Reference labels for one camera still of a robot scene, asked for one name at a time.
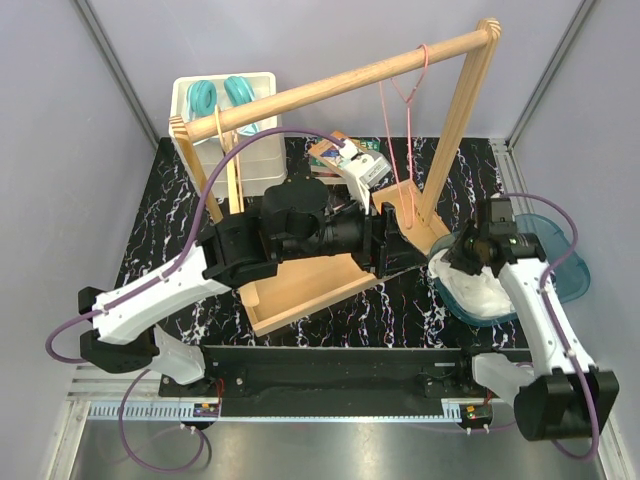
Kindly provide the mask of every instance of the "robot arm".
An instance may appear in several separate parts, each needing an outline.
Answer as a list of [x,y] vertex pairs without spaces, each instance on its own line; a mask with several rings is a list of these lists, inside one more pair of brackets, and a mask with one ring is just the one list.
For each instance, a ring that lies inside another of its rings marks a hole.
[[[549,264],[536,235],[517,231],[511,201],[478,201],[476,221],[466,223],[444,258],[453,268],[470,275],[490,266],[513,302],[531,351],[533,371],[510,363],[500,353],[475,355],[471,367],[476,383],[514,408],[522,435],[527,440],[590,436],[585,395],[594,400],[602,431],[618,394],[618,382],[613,372],[599,370],[587,354],[550,280],[541,291],[540,279]],[[543,293],[553,308],[557,325]],[[568,350],[559,330],[568,341]],[[570,357],[584,373],[590,391],[583,391]]]
[[[164,272],[176,259],[110,292],[87,287],[78,295],[80,313],[102,313],[80,338],[82,358],[110,373],[149,368],[193,384],[207,376],[204,357],[156,325],[171,313],[275,276],[285,260],[350,253],[378,278],[424,264],[422,252],[401,234],[393,206],[376,212],[366,202],[367,208],[355,201],[336,211],[322,182],[294,178],[269,188],[260,208],[229,215],[204,232],[171,276]],[[154,278],[155,285],[107,308]]]

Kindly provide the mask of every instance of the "white wall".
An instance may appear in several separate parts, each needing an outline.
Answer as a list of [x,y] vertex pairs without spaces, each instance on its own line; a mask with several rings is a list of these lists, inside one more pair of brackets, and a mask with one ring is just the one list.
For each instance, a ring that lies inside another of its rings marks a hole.
[[[579,0],[91,0],[158,132],[166,135],[173,81],[182,76],[272,71],[278,89],[467,33],[484,17],[503,37],[468,135],[513,128]],[[414,134],[441,131],[462,59],[432,67],[416,97]],[[417,73],[407,74],[407,89]],[[387,82],[393,133],[406,134]],[[378,87],[285,115],[284,125],[381,135]]]
[[[557,201],[581,231],[593,282],[567,306],[590,353],[620,381],[615,413],[640,445],[640,3],[600,2],[516,145],[527,189]],[[640,458],[633,455],[636,471]]]
[[73,372],[45,337],[113,286],[153,151],[69,0],[0,2],[0,66],[0,476],[35,479]]

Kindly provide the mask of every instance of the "wooden stand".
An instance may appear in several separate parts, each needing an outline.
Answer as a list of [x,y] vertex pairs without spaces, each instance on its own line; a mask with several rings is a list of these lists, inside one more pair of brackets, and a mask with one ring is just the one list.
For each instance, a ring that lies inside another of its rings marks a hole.
[[[377,208],[380,208],[381,203],[386,201],[392,203],[397,211],[401,211],[400,195],[409,198],[409,189],[414,190],[416,198],[419,198],[416,202],[418,221],[414,222],[413,228],[410,230],[406,229],[404,225],[404,215],[398,215],[398,222],[404,235],[425,253],[429,253],[431,246],[438,238],[449,233],[434,210],[451,170],[499,38],[500,24],[498,21],[485,19],[478,22],[474,32],[429,46],[429,64],[462,54],[467,55],[424,191],[419,192],[415,184],[405,181],[400,184],[400,189],[394,185],[373,195]],[[189,167],[192,169],[197,183],[202,188],[206,179],[205,181],[200,180],[200,177],[203,178],[204,175],[198,173],[202,172],[202,166],[192,144],[217,135],[218,128],[222,132],[227,132],[273,115],[421,68],[423,65],[424,51],[420,48],[366,67],[225,110],[220,113],[219,127],[213,116],[201,118],[186,125],[180,117],[172,117],[170,124],[174,133],[179,131],[183,134],[181,137],[186,136],[186,138],[179,139],[178,145],[185,154],[185,158],[188,159]],[[207,207],[214,220],[217,220],[218,204],[211,193],[207,195],[211,196],[210,199],[207,199]],[[240,289],[240,296],[256,334],[265,335],[380,282],[381,280],[374,275],[360,270],[350,255],[336,255],[284,262],[278,268],[276,277],[244,286]]]

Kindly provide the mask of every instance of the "marble pattern surface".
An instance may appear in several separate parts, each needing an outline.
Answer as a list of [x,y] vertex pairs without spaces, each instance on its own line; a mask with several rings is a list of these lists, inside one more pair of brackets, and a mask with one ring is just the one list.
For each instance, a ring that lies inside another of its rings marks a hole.
[[[392,139],[401,180],[408,177],[406,139]],[[288,138],[289,174],[308,173],[306,138]],[[414,178],[424,186],[437,139],[414,138]],[[388,156],[388,145],[381,141]],[[475,199],[501,191],[501,180],[486,139],[464,139],[438,202],[437,211],[453,231],[472,214]],[[344,187],[332,187],[344,194]],[[257,199],[249,198],[248,203]],[[198,195],[169,139],[156,156],[124,255],[118,285],[126,284],[177,255],[193,221]],[[426,268],[395,277],[278,332],[257,337],[236,291],[212,297],[171,315],[160,325],[190,344],[324,347],[446,348],[471,345],[526,346],[518,322],[477,328],[453,317],[443,305]]]

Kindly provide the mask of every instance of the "white basket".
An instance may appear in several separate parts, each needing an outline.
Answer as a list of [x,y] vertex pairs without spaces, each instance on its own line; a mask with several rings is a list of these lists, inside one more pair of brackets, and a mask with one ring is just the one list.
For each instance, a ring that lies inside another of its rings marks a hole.
[[[190,121],[187,111],[187,89],[189,85],[198,80],[210,80],[216,87],[218,94],[218,105],[221,110],[231,108],[231,101],[224,90],[224,81],[230,77],[228,75],[206,75],[200,77],[182,77],[173,82],[173,93],[171,95],[171,116],[180,115],[186,122]],[[276,93],[276,77],[273,73],[239,73],[245,77],[253,88],[256,99],[268,97]],[[260,131],[280,125],[280,117],[274,116],[257,122]],[[173,141],[176,150],[180,153],[180,159],[189,172],[191,181],[194,182],[193,174],[187,165],[182,151],[178,148],[175,136],[169,127],[169,136]],[[222,150],[217,136],[195,145],[196,153],[202,163],[202,168],[207,177],[215,166],[222,160]],[[242,173],[242,191],[244,196],[263,195],[264,191],[273,186],[281,184],[287,176],[286,155],[284,138],[282,135],[271,135],[249,145],[240,154],[240,168]],[[217,198],[227,198],[227,172],[222,171],[213,185],[213,194]]]

